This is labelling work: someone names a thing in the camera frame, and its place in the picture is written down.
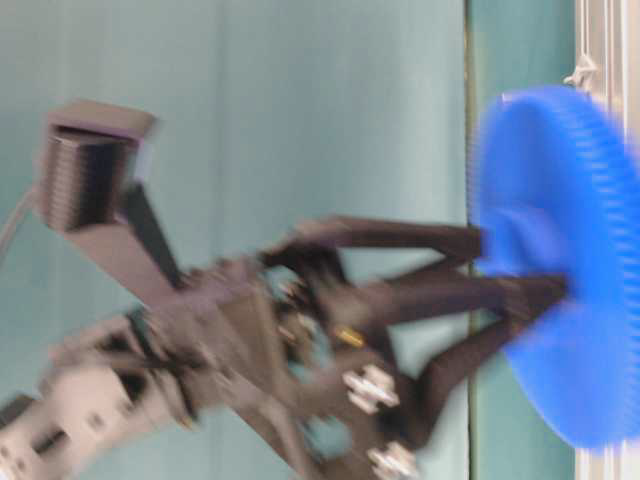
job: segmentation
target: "brass screw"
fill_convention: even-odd
[[[348,343],[352,347],[362,348],[364,346],[364,344],[365,344],[364,337],[362,336],[362,334],[356,332],[351,327],[346,327],[344,325],[338,325],[334,329],[334,334],[340,340],[342,340],[345,343]]]

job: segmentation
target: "robotic arm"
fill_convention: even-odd
[[[331,217],[300,225],[255,255],[181,272],[130,159],[152,117],[80,101],[51,114],[38,211],[145,307],[65,339],[38,399],[0,412],[0,471],[59,480],[106,449],[207,409],[235,410],[305,480],[417,475],[448,394],[567,294],[564,274],[470,277],[483,251],[474,227]],[[438,261],[394,278],[350,281],[344,248],[424,248]],[[295,281],[270,280],[277,267]],[[479,308],[495,323],[455,344],[412,378],[399,371],[387,327]],[[329,340],[331,362],[313,345]],[[304,367],[296,375],[292,364]],[[305,425],[335,417],[351,448],[325,459]]]

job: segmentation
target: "blue gear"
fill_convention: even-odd
[[[490,110],[473,172],[486,275],[561,272],[568,299],[506,349],[524,391],[575,447],[640,434],[640,178],[585,95],[544,87]]]

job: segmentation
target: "cable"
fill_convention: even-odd
[[[11,245],[11,241],[18,231],[18,228],[22,225],[27,213],[31,211],[31,208],[35,203],[35,199],[36,187],[33,185],[22,195],[13,209],[13,212],[11,212],[11,215],[7,219],[7,222],[4,224],[4,227],[2,227],[2,231],[0,231],[0,266],[9,251],[9,246]]]

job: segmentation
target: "teal wall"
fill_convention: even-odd
[[[46,110],[85,96],[162,120],[149,190],[183,266],[329,212],[458,222],[464,211],[462,1],[0,0],[0,217],[32,177]],[[384,272],[413,256],[374,263]],[[2,393],[32,391],[45,346],[131,297],[30,219],[0,270]],[[409,370],[465,331],[395,332]],[[424,478],[468,477],[467,397]],[[285,479],[235,416],[170,427],[82,478]]]
[[[573,71],[573,0],[471,0],[471,100],[474,116],[504,91],[557,84]],[[472,388],[475,480],[569,480],[573,450],[524,397],[502,356]]]

